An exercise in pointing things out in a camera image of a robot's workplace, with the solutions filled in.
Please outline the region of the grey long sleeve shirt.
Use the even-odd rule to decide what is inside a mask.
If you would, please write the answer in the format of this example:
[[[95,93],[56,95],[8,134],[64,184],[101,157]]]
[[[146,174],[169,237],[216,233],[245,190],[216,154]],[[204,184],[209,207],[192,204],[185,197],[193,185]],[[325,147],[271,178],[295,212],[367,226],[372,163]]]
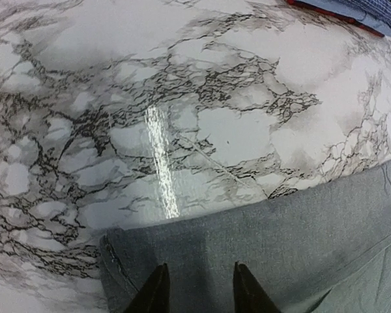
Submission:
[[[232,312],[246,265],[283,312],[391,312],[391,161],[287,196],[100,240],[110,312],[166,264],[172,312]]]

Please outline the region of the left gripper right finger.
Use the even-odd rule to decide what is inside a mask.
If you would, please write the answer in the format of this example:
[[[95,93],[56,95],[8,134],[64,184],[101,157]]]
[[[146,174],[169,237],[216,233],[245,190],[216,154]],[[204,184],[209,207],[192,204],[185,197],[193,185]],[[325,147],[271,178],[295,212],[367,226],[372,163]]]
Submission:
[[[235,313],[281,313],[244,263],[234,266],[233,298]]]

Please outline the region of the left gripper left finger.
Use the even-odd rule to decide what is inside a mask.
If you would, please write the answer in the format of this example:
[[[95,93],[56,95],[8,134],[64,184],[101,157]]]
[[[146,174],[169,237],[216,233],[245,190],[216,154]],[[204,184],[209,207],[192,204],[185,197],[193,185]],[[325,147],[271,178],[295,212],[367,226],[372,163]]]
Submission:
[[[158,265],[124,313],[169,313],[170,277],[166,263]]]

